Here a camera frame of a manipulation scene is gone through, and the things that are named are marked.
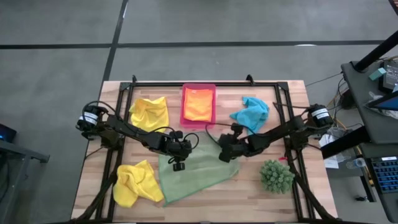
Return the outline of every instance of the wooden tabletop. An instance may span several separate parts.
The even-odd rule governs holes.
[[[290,97],[293,105],[308,106],[307,92],[304,82],[286,81],[289,83]],[[100,100],[116,107],[120,82],[104,82]],[[180,126],[181,87],[135,87],[132,101],[138,98],[150,100],[166,96],[169,110],[170,126],[185,134],[194,129],[184,129]],[[269,105],[269,118],[260,132],[265,132],[280,125],[279,116],[272,105],[276,102],[275,90],[271,87],[218,87],[216,89],[216,121],[231,124],[234,122],[229,115],[244,108],[242,96],[253,96],[262,99]],[[126,98],[121,108],[122,115]],[[294,109],[300,114],[302,109]],[[215,126],[210,133],[219,136],[231,132],[224,126]],[[87,154],[100,147],[99,141],[90,142]],[[163,202],[155,203],[139,198],[131,208],[116,205],[114,222],[293,222],[297,220],[292,193],[277,195],[266,192],[261,185],[260,167],[269,159],[279,159],[284,156],[285,147],[282,140],[276,141],[254,157],[240,157],[241,168],[232,179],[204,189],[178,202],[162,207]],[[323,163],[322,154],[318,149],[307,147],[303,150],[305,167],[311,191],[328,212],[337,217],[335,203],[331,194],[328,176]],[[81,179],[73,207],[72,218],[81,215],[94,199],[101,185],[106,150],[99,151],[85,161]],[[155,170],[159,183],[158,155],[148,151],[139,142],[127,138],[124,147],[122,164],[135,165],[147,159]],[[305,199],[299,187],[302,208],[307,217]],[[104,203],[104,214],[108,211],[110,191]]]

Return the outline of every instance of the green plush toy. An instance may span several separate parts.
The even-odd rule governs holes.
[[[260,174],[264,188],[274,194],[284,194],[292,188],[294,174],[278,161],[265,161]]]

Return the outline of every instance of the gray floor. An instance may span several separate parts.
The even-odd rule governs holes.
[[[121,0],[0,0],[0,44],[110,43]],[[377,40],[398,29],[388,0],[130,0],[119,42]],[[119,49],[110,80],[301,79],[340,71],[375,46]],[[68,220],[87,142],[74,128],[98,97],[108,49],[0,50],[0,123],[17,144],[51,154],[32,163],[14,223]],[[394,49],[389,55],[398,54]],[[308,88],[328,103],[341,76]],[[347,125],[356,110],[339,111]],[[339,217],[388,223],[380,203],[355,202],[359,178],[330,179]],[[357,187],[348,187],[349,183]]]

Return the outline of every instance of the rag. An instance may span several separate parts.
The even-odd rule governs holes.
[[[169,125],[169,112],[164,96],[153,101],[137,99],[129,111],[132,125],[145,131],[152,131]],[[157,131],[164,133],[165,129],[162,128]]]
[[[159,155],[159,180],[165,197],[164,206],[188,197],[200,190],[232,178],[238,173],[239,161],[229,163],[218,159],[221,148],[207,133],[196,133],[200,139],[199,145],[184,161],[185,170],[173,171],[168,161],[170,156]]]
[[[113,199],[122,207],[131,207],[138,196],[159,202],[164,196],[155,180],[155,172],[147,160],[135,166],[118,167],[118,181],[113,187]]]
[[[255,97],[243,97],[243,104],[247,108],[230,114],[229,117],[238,121],[239,124],[249,127],[254,133],[257,133],[268,119],[269,107],[260,99]]]
[[[211,121],[213,91],[185,89],[184,118],[190,121]]]

